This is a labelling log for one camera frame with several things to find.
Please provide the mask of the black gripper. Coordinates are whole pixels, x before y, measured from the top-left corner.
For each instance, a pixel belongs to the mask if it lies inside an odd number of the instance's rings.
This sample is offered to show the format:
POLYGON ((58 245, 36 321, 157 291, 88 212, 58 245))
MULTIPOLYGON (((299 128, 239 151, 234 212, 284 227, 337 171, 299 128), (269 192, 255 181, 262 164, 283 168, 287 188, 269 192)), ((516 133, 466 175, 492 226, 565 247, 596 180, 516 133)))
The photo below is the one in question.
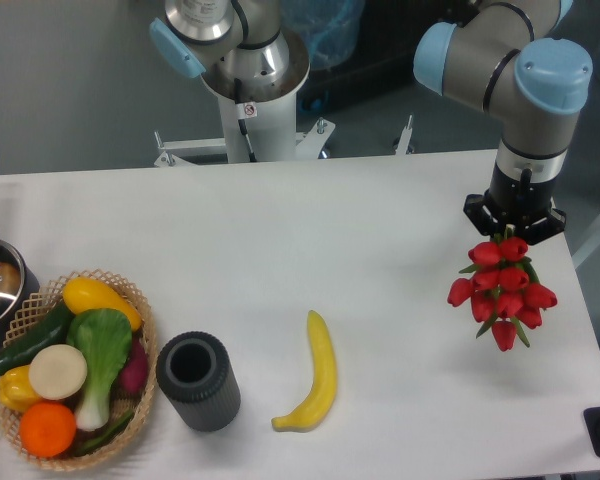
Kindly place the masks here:
POLYGON ((539 244, 561 234, 566 213, 553 206, 556 179, 535 182, 529 167, 510 177, 494 166, 489 188, 466 197, 463 212, 483 236, 504 234, 510 227, 528 245, 539 244))

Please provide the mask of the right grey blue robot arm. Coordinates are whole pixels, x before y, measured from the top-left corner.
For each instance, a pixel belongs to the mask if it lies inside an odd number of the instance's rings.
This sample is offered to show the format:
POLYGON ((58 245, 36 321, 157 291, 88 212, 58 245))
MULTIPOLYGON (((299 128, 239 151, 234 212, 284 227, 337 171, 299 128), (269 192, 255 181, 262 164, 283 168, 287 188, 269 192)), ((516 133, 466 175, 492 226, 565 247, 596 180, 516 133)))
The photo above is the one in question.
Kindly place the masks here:
POLYGON ((512 231, 529 245, 564 231, 553 191, 586 104, 589 53, 550 33, 569 1, 480 1, 464 26, 439 22, 417 45, 415 79, 497 119, 502 134, 488 189, 463 211, 484 236, 512 231))

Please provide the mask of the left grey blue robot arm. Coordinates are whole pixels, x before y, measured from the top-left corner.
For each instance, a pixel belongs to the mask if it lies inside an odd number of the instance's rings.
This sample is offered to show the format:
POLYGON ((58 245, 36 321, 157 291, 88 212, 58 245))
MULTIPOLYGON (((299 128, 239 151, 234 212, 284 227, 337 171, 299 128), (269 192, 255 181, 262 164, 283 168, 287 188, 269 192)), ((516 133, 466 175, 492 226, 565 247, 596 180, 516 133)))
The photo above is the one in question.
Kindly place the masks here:
POLYGON ((149 35, 172 69, 235 103, 293 95, 310 70, 278 1, 166 1, 149 35))

